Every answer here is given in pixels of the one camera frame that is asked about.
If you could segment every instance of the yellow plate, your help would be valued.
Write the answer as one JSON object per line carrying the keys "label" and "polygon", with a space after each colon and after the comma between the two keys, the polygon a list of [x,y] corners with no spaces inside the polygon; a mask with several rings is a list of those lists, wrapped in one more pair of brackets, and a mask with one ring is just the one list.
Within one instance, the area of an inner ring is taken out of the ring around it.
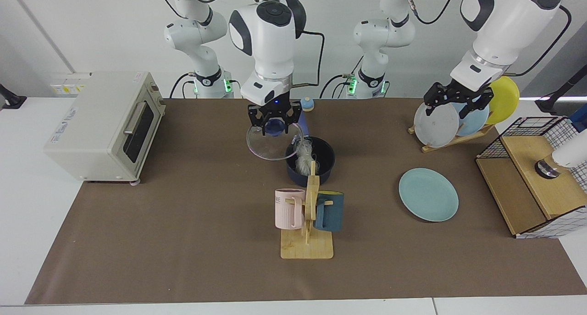
{"label": "yellow plate", "polygon": [[488,125],[495,125],[511,116],[518,107],[520,90],[509,77],[500,77],[489,85],[493,90],[493,99],[489,102]]}

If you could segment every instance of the wooden box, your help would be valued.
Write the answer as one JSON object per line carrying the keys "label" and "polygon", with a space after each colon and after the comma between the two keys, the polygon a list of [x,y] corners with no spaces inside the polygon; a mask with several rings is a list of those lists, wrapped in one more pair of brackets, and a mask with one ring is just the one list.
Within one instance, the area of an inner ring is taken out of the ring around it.
{"label": "wooden box", "polygon": [[587,163],[552,180],[534,169],[576,134],[566,118],[520,118],[477,156],[516,238],[557,238],[587,226]]}

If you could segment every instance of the mug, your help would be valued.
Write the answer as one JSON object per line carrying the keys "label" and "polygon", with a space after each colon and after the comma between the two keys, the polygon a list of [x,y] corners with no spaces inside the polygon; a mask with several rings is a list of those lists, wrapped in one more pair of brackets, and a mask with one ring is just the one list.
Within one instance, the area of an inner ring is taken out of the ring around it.
{"label": "mug", "polygon": [[300,229],[304,225],[302,202],[306,200],[306,191],[302,189],[275,190],[275,226],[279,229]]}
{"label": "mug", "polygon": [[342,229],[344,194],[336,191],[319,191],[314,228],[319,231],[337,232]]}

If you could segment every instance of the black pot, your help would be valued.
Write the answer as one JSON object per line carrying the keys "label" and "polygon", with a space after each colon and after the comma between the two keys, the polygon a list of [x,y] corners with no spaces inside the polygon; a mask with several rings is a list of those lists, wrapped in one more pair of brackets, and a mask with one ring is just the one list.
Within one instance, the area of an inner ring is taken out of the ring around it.
{"label": "black pot", "polygon": [[[335,163],[335,155],[334,150],[323,139],[317,137],[306,137],[312,139],[312,154],[315,156],[316,161],[319,163],[318,170],[316,175],[320,177],[320,184],[323,184],[327,181],[330,177],[330,173],[332,171],[332,167],[334,167]],[[294,152],[294,145],[290,144],[288,146],[285,154],[289,155]],[[301,187],[306,187],[308,185],[308,177],[301,175],[295,171],[295,161],[298,159],[298,156],[293,155],[287,158],[285,161],[287,162],[287,170],[289,178],[296,184]]]}

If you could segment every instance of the mug handle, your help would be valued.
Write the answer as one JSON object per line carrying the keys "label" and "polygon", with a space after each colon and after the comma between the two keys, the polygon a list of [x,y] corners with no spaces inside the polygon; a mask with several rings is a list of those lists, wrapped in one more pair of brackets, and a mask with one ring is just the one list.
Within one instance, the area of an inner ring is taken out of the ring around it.
{"label": "mug handle", "polygon": [[295,204],[293,205],[293,224],[292,228],[299,229],[304,225],[304,214],[302,213],[302,199],[300,197],[292,197]]}

